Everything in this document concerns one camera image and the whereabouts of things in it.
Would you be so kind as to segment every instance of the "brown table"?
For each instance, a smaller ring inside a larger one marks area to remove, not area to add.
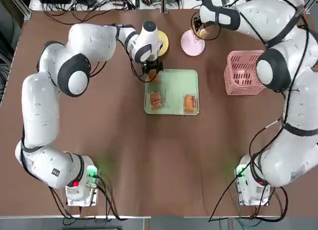
[[[180,38],[189,29],[193,12],[112,11],[90,23],[133,24],[140,31],[143,21],[154,21],[170,40],[164,67],[198,72],[201,108],[198,116],[146,115],[144,85],[133,76],[120,45],[105,69],[91,79],[83,96],[61,95],[61,131],[54,145],[61,151],[92,157],[109,176],[121,215],[210,215],[233,178],[233,168],[248,152],[251,138],[282,111],[282,96],[270,90],[256,96],[228,96],[225,92],[223,73],[229,52],[262,49],[260,42],[222,30],[217,40],[206,42],[200,56],[192,58],[184,54]],[[59,19],[76,22],[71,14]],[[40,12],[34,12],[23,26],[0,108],[0,216],[59,215],[47,186],[24,172],[14,150],[22,131],[22,82],[36,72],[44,43],[48,40],[66,43],[69,28]],[[259,150],[276,131],[274,127],[261,135],[253,149]],[[315,169],[286,187],[289,216],[317,217],[317,202],[313,198],[317,173]],[[224,196],[215,216],[238,215],[234,188],[230,193]],[[104,215],[104,203],[100,197],[98,206],[84,210],[84,215]],[[249,215],[252,208],[242,211]],[[280,215],[276,200],[260,214]]]

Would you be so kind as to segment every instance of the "plastic basket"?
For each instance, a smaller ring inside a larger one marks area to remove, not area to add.
[[[256,75],[256,62],[263,52],[262,50],[230,52],[224,71],[228,95],[256,95],[265,88]]]

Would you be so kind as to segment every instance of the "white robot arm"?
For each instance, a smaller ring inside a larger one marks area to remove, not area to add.
[[[255,39],[262,37],[267,42],[272,41],[295,14],[295,9],[281,0],[240,0],[233,7],[225,7],[234,1],[204,0],[200,18],[195,21],[196,28],[215,25]],[[266,47],[257,61],[256,72],[267,88],[288,96],[305,49],[306,36],[305,30],[295,26],[282,40]],[[249,166],[238,178],[240,204],[259,205],[265,188],[264,204],[269,196],[267,183],[274,187],[287,185],[318,164],[318,73],[312,71],[317,59],[318,34],[310,30],[307,51],[290,94],[287,123],[283,123],[270,149],[255,159],[261,171]],[[237,173],[249,162],[250,156],[244,156]]]
[[[131,25],[77,24],[71,27],[66,45],[45,45],[38,73],[28,76],[22,85],[23,136],[15,156],[42,182],[56,189],[65,187],[72,201],[90,195],[87,167],[93,161],[52,147],[59,133],[59,94],[81,96],[89,83],[90,62],[111,59],[117,40],[137,63],[158,59],[158,30],[151,21],[144,22],[140,35]]]

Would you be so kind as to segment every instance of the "green light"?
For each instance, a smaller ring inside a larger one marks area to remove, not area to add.
[[[87,167],[87,175],[88,177],[97,178],[98,177],[97,168],[94,165],[89,165]]]
[[[246,164],[239,164],[238,166],[237,166],[237,174],[239,175],[241,175],[240,177],[243,177],[243,176],[245,176],[242,172],[243,172],[243,169],[244,168],[246,168]]]

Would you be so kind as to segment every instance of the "cable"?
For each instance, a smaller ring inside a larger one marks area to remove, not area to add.
[[[215,213],[217,207],[219,206],[219,204],[220,204],[221,200],[223,199],[223,196],[225,195],[225,193],[227,192],[227,190],[231,187],[231,185],[236,181],[236,179],[237,179],[238,177],[241,177],[241,174],[243,173],[243,171],[245,171],[245,170],[249,167],[250,164],[251,164],[251,162],[249,162],[249,163],[241,170],[241,172],[235,176],[235,178],[230,182],[230,184],[229,184],[229,185],[226,187],[226,189],[223,191],[221,197],[219,198],[219,200],[218,200],[218,202],[217,202],[217,204],[216,204],[216,206],[215,206],[215,208],[214,208],[214,210],[213,210],[213,212],[212,212],[212,215],[211,215],[210,218],[209,218],[209,222],[221,220],[221,219],[216,219],[216,220],[213,220],[213,219],[212,219],[212,217],[214,216],[214,213]]]
[[[104,180],[102,179],[102,178],[100,178],[99,177],[99,179],[101,180],[101,182],[102,182],[102,184],[103,184],[103,186],[104,186],[104,190],[105,190],[105,194],[107,194],[107,192],[106,192],[106,185],[105,185],[105,182],[104,182]],[[108,222],[108,214],[107,214],[107,201],[106,201],[106,222]]]
[[[291,97],[291,93],[292,93],[292,89],[293,89],[293,86],[294,86],[294,83],[295,83],[295,79],[296,79],[296,76],[300,70],[300,67],[301,65],[303,64],[303,60],[305,58],[305,55],[306,55],[306,52],[307,52],[307,48],[308,48],[308,42],[309,42],[309,27],[308,27],[308,23],[306,21],[306,19],[304,18],[304,16],[302,16],[302,20],[303,20],[303,23],[304,23],[304,26],[305,26],[305,29],[306,29],[306,43],[305,43],[305,48],[304,48],[304,52],[303,52],[303,55],[301,57],[301,60],[299,62],[299,65],[296,69],[296,72],[295,72],[295,75],[293,77],[293,80],[292,80],[292,83],[290,85],[290,89],[288,91],[288,95],[287,95],[287,102],[286,102],[286,111],[285,111],[285,117],[284,117],[284,124],[287,123],[287,117],[288,117],[288,111],[289,111],[289,102],[290,102],[290,97]]]
[[[76,217],[73,217],[73,216],[64,208],[64,205],[63,205],[63,203],[62,203],[60,197],[58,196],[58,194],[55,192],[55,190],[54,190],[52,187],[50,187],[50,186],[48,186],[48,187],[49,187],[49,189],[50,189],[50,191],[51,191],[51,193],[52,193],[54,202],[56,203],[56,206],[58,207],[59,212],[61,213],[61,215],[62,215],[65,219],[74,219],[74,220],[91,220],[91,219],[96,219],[96,217],[94,217],[94,218],[76,218]],[[58,204],[58,201],[56,200],[56,197],[58,198],[60,204],[63,206],[63,209],[64,209],[64,211],[66,212],[67,215],[65,215],[65,214],[63,213],[63,211],[60,209],[60,206],[59,206],[59,204]]]
[[[93,72],[91,73],[91,75],[90,75],[89,77],[94,77],[94,76],[98,75],[98,74],[103,70],[103,68],[105,67],[105,65],[107,64],[107,61],[105,61],[105,63],[103,64],[103,66],[102,66],[96,73],[94,73],[94,71],[95,71],[95,70],[97,69],[97,67],[98,67],[98,64],[97,64],[96,68],[93,70]]]
[[[110,10],[107,10],[107,11],[105,11],[105,12],[95,14],[95,15],[93,15],[93,16],[91,16],[91,17],[89,18],[90,14],[91,14],[93,11],[96,11],[96,10],[99,11],[100,8],[101,8],[103,5],[105,5],[106,3],[111,2],[111,1],[115,1],[115,0],[102,0],[100,3],[95,4],[90,11],[87,10],[88,12],[87,12],[87,15],[84,17],[84,19],[78,18],[78,17],[74,14],[74,12],[73,12],[74,10],[77,9],[78,3],[77,3],[76,0],[74,0],[74,2],[72,3],[72,5],[71,5],[67,10],[65,10],[65,9],[63,9],[63,8],[61,9],[60,7],[57,7],[57,6],[54,5],[54,4],[47,4],[47,7],[49,7],[50,10],[52,10],[52,11],[53,11],[53,9],[52,9],[53,7],[56,8],[57,10],[62,10],[63,13],[61,13],[61,14],[50,14],[50,13],[44,8],[44,5],[43,5],[43,4],[42,4],[42,10],[43,10],[43,12],[45,13],[45,15],[46,15],[47,17],[49,17],[50,19],[52,19],[52,20],[54,20],[54,21],[56,21],[56,22],[58,22],[58,23],[60,23],[60,24],[63,24],[63,25],[74,25],[74,24],[79,24],[79,23],[88,22],[89,20],[93,19],[94,17],[96,17],[96,16],[98,16],[98,15],[106,14],[107,12],[110,12],[110,11],[112,11],[112,10],[125,10],[125,9],[128,8],[128,7],[126,7],[126,6],[123,6],[121,9],[117,9],[117,8],[115,8],[115,9],[110,9]],[[132,4],[132,1],[131,1],[131,0],[125,0],[125,1],[126,1],[126,3]],[[54,17],[54,16],[61,16],[61,15],[65,14],[67,11],[72,11],[72,15],[73,15],[74,18],[77,19],[79,22],[77,22],[77,23],[66,23],[66,22],[62,22],[62,21],[60,21],[60,20],[58,20],[58,19],[56,19],[56,18]]]
[[[263,40],[263,38],[260,36],[260,34],[257,32],[257,30],[254,28],[254,26],[249,22],[249,20],[245,17],[245,15],[243,15],[242,12],[239,11],[239,14],[243,17],[243,19],[247,22],[247,24],[249,24],[249,26],[252,28],[252,30],[255,32],[255,34],[258,36],[258,38],[261,40],[261,42],[263,43],[263,45],[266,44],[266,42]]]
[[[252,147],[252,143],[254,142],[255,138],[256,138],[259,134],[261,134],[263,131],[265,131],[267,128],[269,128],[269,127],[275,125],[276,123],[278,123],[279,120],[280,120],[280,118],[279,118],[278,120],[272,122],[271,124],[267,125],[266,127],[262,128],[262,129],[259,130],[259,131],[255,134],[255,136],[252,138],[252,140],[251,140],[250,143],[249,143],[249,147],[248,147],[248,154],[249,154],[249,157],[250,157],[251,160],[253,159],[252,153],[251,153],[251,147]],[[255,165],[255,166],[260,170],[260,168],[258,167],[258,165],[256,165],[256,163],[254,162],[254,160],[252,161],[252,166],[253,166],[253,165]]]
[[[241,227],[248,228],[248,229],[255,228],[255,227],[259,226],[262,223],[262,220],[259,220],[257,223],[255,223],[253,225],[246,225],[246,224],[243,223],[243,221],[241,219],[235,218],[235,220],[241,225]]]
[[[192,29],[192,31],[193,31],[193,34],[194,34],[197,38],[199,38],[200,40],[212,41],[212,40],[217,39],[217,38],[219,37],[220,33],[221,33],[221,28],[219,28],[219,32],[218,32],[217,36],[214,37],[214,38],[211,38],[211,39],[203,39],[203,38],[201,38],[201,37],[199,37],[199,36],[197,35],[197,33],[194,31],[193,25],[192,25],[192,20],[193,20],[193,17],[195,16],[196,13],[194,13],[194,14],[192,15],[192,17],[191,17],[191,29]]]
[[[285,208],[284,208],[282,215],[277,219],[265,219],[265,218],[261,218],[261,217],[257,217],[257,216],[254,219],[262,220],[264,222],[269,222],[269,223],[277,223],[285,218],[287,210],[288,210],[288,203],[289,203],[288,194],[287,194],[284,187],[279,187],[279,188],[283,191],[283,193],[285,195]]]
[[[202,6],[202,4],[200,4],[200,5],[196,5],[196,6],[194,6],[194,7],[192,7],[191,9],[194,9],[194,8],[196,8],[196,7],[201,7]]]
[[[262,201],[263,201],[265,189],[266,189],[266,186],[264,186],[264,188],[263,188],[262,195],[260,196],[260,200],[259,200],[259,205],[258,205],[257,210],[255,211],[255,214],[254,214],[253,218],[255,218],[258,215],[260,207],[262,206]]]
[[[123,48],[124,48],[126,54],[128,55],[128,58],[129,58],[129,61],[130,61],[130,65],[131,65],[131,70],[132,70],[133,74],[139,79],[139,81],[141,81],[141,82],[143,82],[143,83],[152,82],[152,81],[157,77],[157,75],[158,75],[159,66],[157,67],[156,75],[155,75],[151,80],[148,80],[148,81],[147,81],[147,80],[142,80],[141,77],[142,77],[145,73],[142,73],[141,75],[138,75],[138,74],[137,74],[137,71],[136,71],[136,69],[135,69],[135,67],[134,67],[134,65],[133,65],[133,59],[130,57],[128,51],[125,49],[125,45],[124,45],[120,40],[118,40],[118,41],[119,41],[119,43],[121,43],[121,45],[123,46]]]
[[[72,225],[73,223],[75,223],[75,222],[77,221],[77,219],[75,219],[73,222],[71,222],[71,223],[69,223],[69,224],[66,224],[66,223],[64,222],[65,219],[66,219],[66,218],[63,218],[63,221],[62,221],[62,223],[63,223],[64,226],[70,226],[70,225]]]
[[[106,201],[108,202],[108,204],[109,204],[109,206],[110,206],[110,209],[111,209],[112,213],[114,214],[115,218],[116,218],[118,221],[121,221],[121,222],[127,220],[127,219],[122,219],[122,218],[120,218],[120,217],[118,216],[118,214],[117,214],[117,212],[114,210],[114,207],[113,207],[113,205],[112,205],[110,199],[108,198],[106,192],[105,192],[99,185],[97,185],[97,189],[99,189],[99,190],[103,193],[103,195],[105,196]]]

